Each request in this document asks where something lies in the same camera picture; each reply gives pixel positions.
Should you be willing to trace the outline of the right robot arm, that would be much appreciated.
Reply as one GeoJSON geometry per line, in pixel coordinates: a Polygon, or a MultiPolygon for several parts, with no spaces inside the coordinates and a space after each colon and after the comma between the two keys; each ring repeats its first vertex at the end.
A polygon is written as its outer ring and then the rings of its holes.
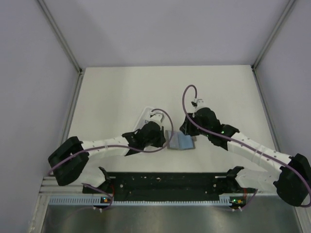
{"type": "Polygon", "coordinates": [[[186,112],[180,130],[185,135],[203,135],[211,144],[240,155],[264,169],[260,172],[238,168],[237,173],[227,179],[230,191],[253,188],[276,193],[291,206],[310,207],[310,203],[304,202],[311,198],[311,166],[304,155],[298,153],[290,156],[265,147],[237,128],[222,124],[207,107],[198,108],[193,113],[186,112]]]}

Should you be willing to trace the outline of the white plastic basket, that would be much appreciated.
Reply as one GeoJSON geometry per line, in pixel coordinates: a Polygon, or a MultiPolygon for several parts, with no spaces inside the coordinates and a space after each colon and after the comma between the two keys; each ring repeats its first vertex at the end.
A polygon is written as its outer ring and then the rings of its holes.
{"type": "Polygon", "coordinates": [[[154,110],[154,107],[147,106],[143,109],[140,116],[138,117],[138,120],[136,121],[133,131],[136,131],[138,129],[141,129],[146,123],[149,122],[150,115],[152,114],[152,110],[154,110]]]}

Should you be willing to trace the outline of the grey card holder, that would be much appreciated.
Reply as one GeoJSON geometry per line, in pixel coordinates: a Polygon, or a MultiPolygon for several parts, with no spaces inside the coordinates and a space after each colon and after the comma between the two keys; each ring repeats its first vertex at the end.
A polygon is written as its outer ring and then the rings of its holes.
{"type": "Polygon", "coordinates": [[[178,131],[165,131],[165,136],[170,140],[168,143],[167,149],[169,150],[193,150],[195,149],[195,137],[189,135],[184,135],[182,132],[178,131]]]}

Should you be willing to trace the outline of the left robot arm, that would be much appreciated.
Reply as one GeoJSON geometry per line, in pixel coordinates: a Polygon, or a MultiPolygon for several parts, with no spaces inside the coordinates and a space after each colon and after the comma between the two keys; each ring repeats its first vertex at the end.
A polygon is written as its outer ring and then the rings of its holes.
{"type": "Polygon", "coordinates": [[[105,158],[146,152],[149,146],[161,150],[165,142],[164,127],[150,121],[140,129],[106,140],[81,141],[72,136],[48,157],[48,162],[59,186],[80,182],[103,193],[110,188],[105,158]]]}

